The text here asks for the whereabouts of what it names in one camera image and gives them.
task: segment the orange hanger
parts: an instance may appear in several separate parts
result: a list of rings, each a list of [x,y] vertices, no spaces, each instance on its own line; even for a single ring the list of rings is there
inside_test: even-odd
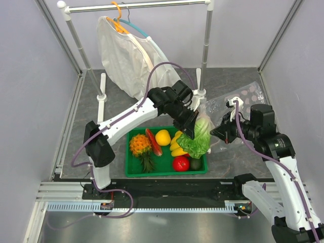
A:
[[[128,32],[128,31],[125,31],[125,29],[120,25],[120,22],[119,22],[120,18],[122,17],[122,11],[120,10],[120,7],[114,1],[112,1],[111,4],[114,4],[117,7],[118,12],[119,12],[119,16],[117,17],[117,24],[115,24],[116,31],[118,33],[124,33],[124,32],[126,33],[126,32]]]
[[[117,22],[115,22],[113,19],[111,19],[109,17],[106,17],[106,20],[110,21],[111,23],[113,23],[115,25],[115,28],[116,28],[116,31],[117,32],[129,34],[129,32],[124,27],[122,27],[120,24],[118,24]]]

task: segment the lettuce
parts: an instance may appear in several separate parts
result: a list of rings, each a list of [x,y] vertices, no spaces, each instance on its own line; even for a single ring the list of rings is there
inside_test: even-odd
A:
[[[184,151],[189,153],[190,157],[200,158],[210,147],[211,135],[209,132],[213,129],[213,126],[209,116],[202,115],[195,123],[194,139],[181,134],[177,143]]]

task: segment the yellow banana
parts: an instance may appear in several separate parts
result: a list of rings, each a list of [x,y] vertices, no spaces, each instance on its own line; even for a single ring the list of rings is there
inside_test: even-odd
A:
[[[170,143],[170,145],[172,145],[172,144],[174,144],[174,143],[176,143],[176,140],[181,136],[181,134],[182,133],[180,133],[180,134],[178,134],[178,135],[176,135],[176,136],[174,136],[174,138],[171,140],[171,143]]]
[[[187,154],[187,152],[183,151],[181,147],[176,148],[171,152],[172,157],[182,156],[184,154]]]
[[[182,132],[181,131],[177,131],[174,136],[176,137],[178,134],[182,134]]]
[[[177,148],[180,148],[180,145],[177,142],[175,142],[170,146],[170,151],[173,151]]]

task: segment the pineapple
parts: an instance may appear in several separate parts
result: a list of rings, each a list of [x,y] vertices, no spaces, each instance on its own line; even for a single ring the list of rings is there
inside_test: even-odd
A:
[[[149,173],[154,170],[154,163],[151,159],[152,146],[145,135],[138,134],[134,136],[130,141],[130,150],[133,156],[140,159],[143,172]]]

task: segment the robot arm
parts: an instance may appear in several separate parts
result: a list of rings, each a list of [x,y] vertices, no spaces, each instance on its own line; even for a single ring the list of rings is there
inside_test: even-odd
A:
[[[233,106],[234,100],[237,100],[239,105],[242,104],[240,98],[234,97],[228,101],[227,106]],[[291,141],[287,135],[276,131],[272,106],[252,105],[250,120],[240,121],[239,123],[244,137],[252,141],[257,152],[282,163],[296,179],[293,180],[280,165],[264,159],[277,184],[284,207],[276,203],[262,189],[252,174],[244,174],[234,178],[237,193],[250,199],[268,219],[272,225],[272,234],[276,242],[313,242],[314,234],[311,231],[309,220],[313,222],[319,237],[323,238],[324,227],[311,208],[301,182]],[[231,143],[234,139],[240,137],[236,121],[233,120],[233,111],[223,116],[221,125],[213,129],[211,135],[219,137],[225,143]],[[304,205],[295,182],[300,185],[301,193],[311,214],[310,219],[305,214]]]
[[[99,189],[110,184],[109,164],[115,158],[111,146],[143,122],[161,114],[168,114],[174,119],[173,125],[193,139],[198,111],[193,111],[185,106],[191,101],[192,97],[192,90],[179,80],[172,87],[151,89],[140,107],[138,106],[143,98],[129,109],[100,125],[93,121],[89,122],[86,125],[84,141],[87,141],[104,127],[108,127],[86,146],[86,153],[93,164],[93,172]]]

